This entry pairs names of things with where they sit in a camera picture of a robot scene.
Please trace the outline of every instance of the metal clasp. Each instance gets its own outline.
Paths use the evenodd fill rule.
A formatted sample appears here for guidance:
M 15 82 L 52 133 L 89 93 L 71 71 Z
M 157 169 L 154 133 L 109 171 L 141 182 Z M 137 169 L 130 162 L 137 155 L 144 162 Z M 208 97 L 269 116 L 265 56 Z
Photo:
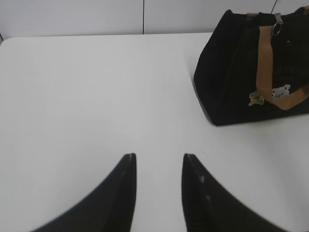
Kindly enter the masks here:
M 280 33 L 282 27 L 283 27 L 283 21 L 281 18 L 281 14 L 280 13 L 275 13 L 275 17 L 276 17 L 276 24 L 272 27 L 272 36 L 276 36 Z

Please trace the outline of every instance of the metal ring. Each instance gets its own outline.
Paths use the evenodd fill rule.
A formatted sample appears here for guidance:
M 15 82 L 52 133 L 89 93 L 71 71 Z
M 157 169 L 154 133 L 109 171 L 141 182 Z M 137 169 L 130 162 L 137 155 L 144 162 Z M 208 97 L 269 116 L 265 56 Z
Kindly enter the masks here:
M 277 35 L 279 35 L 279 33 L 280 33 L 282 27 L 283 27 L 283 22 L 277 22 L 277 23 L 272 27 L 272 31 L 271 31 L 272 36 L 277 36 Z

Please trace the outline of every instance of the black object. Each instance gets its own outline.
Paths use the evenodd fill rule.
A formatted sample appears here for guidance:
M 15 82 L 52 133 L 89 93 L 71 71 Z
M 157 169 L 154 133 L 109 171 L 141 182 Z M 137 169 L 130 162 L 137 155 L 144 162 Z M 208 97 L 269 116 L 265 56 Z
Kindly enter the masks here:
M 188 232 L 284 232 L 226 191 L 195 155 L 183 158 L 182 199 Z
M 273 88 L 291 85 L 290 93 L 309 81 L 309 14 L 300 8 L 283 15 L 272 37 Z M 259 121 L 309 112 L 309 100 L 282 110 L 265 101 L 249 106 L 256 91 L 259 26 L 276 23 L 273 14 L 255 17 L 226 11 L 202 51 L 194 75 L 197 95 L 215 125 Z
M 129 232 L 135 199 L 136 156 L 128 154 L 85 199 L 34 232 Z

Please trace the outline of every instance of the tan strap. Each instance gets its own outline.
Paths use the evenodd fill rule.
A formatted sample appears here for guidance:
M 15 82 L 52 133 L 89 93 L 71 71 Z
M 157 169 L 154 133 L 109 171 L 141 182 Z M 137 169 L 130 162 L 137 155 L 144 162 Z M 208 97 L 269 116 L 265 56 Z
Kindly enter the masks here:
M 309 97 L 309 86 L 304 86 L 294 93 L 278 100 L 272 98 L 273 50 L 271 47 L 272 26 L 259 27 L 258 61 L 256 90 L 264 99 L 282 110 L 288 110 Z
M 300 7 L 299 9 L 304 9 L 303 14 L 304 15 L 309 15 L 309 5 L 308 6 Z
M 253 20 L 255 17 L 257 17 L 259 14 L 258 13 L 247 13 L 247 21 Z

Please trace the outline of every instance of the white table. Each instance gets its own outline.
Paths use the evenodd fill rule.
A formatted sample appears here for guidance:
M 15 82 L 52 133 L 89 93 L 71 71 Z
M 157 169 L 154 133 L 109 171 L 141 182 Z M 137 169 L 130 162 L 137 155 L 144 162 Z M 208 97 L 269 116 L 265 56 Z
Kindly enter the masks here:
M 210 33 L 14 38 L 0 46 L 0 231 L 27 232 L 135 152 L 132 232 L 185 232 L 183 154 L 289 231 L 309 230 L 309 115 L 226 127 L 192 87 Z

